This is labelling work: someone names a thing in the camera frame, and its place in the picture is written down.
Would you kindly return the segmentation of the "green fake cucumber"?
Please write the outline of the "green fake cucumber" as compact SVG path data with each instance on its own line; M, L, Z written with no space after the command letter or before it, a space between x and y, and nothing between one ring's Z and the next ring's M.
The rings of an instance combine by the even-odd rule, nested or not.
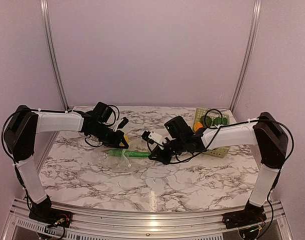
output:
M131 151L126 149L109 149L107 154L113 157L148 158L150 152Z

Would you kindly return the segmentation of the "polka dot zip top bag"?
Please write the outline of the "polka dot zip top bag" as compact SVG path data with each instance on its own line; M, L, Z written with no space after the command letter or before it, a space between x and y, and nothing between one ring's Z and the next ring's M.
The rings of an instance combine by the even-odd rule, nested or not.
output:
M131 173L153 167L155 163L147 158L130 158L111 156L108 150L121 148L103 148L94 150L90 156L91 161L98 167L114 173ZM128 151L149 152L146 142L142 139L134 139L129 142Z

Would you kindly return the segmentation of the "yellow orange fake corn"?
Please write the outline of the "yellow orange fake corn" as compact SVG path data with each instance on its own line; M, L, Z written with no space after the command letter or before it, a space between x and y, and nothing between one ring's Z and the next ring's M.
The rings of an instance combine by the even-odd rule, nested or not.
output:
M204 125L201 122L197 121L193 125L193 131L196 132L197 130L202 129L203 127L204 127Z

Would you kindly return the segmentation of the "yellow fake fruit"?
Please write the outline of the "yellow fake fruit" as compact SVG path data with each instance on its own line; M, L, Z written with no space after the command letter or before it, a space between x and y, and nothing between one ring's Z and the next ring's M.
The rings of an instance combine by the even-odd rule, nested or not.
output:
M128 147L129 146L129 138L126 134L123 135L121 141L119 143L120 147Z

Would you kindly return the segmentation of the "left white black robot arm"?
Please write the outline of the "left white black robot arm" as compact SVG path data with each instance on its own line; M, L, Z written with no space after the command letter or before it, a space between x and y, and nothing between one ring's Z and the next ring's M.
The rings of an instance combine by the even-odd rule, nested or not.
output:
M1 132L1 144L12 159L19 182L31 202L34 217L50 223L56 218L50 197L46 194L35 167L35 141L39 133L77 132L95 137L100 145L108 148L128 149L122 128L129 122L120 118L117 107L98 102L94 109L44 110L20 105L5 121Z

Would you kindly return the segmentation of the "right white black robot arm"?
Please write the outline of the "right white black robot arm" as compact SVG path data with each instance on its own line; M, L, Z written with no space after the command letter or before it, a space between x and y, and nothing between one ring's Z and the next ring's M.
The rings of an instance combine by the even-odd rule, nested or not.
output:
M290 130L276 121L268 112L258 118L230 125L218 124L192 130L181 116L165 123L172 139L145 131L142 139L147 144L156 144L149 159L164 165L171 163L172 157L191 153L194 157L203 152L228 146L258 146L261 167L254 189L244 207L239 211L225 213L222 217L226 228L241 227L266 220L264 203L276 187L280 172L289 157L289 141L293 141Z

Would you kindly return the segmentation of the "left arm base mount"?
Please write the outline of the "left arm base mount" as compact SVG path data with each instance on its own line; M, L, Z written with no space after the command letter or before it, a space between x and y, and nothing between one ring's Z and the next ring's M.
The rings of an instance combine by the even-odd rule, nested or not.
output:
M46 223L48 225L51 225L52 227L55 226L55 222L64 219L64 221L60 224L60 226L65 228L69 228L71 224L72 216L73 213L70 211L54 209L54 208L50 210L49 215L43 217L35 215L32 211L30 211L29 213L30 219Z

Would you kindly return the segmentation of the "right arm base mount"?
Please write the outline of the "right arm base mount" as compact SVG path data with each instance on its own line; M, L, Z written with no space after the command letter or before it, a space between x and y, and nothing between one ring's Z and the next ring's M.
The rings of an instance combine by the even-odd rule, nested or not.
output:
M248 225L265 222L267 219L266 213L260 211L259 213L250 211L234 211L223 214L222 222L227 229L240 228Z

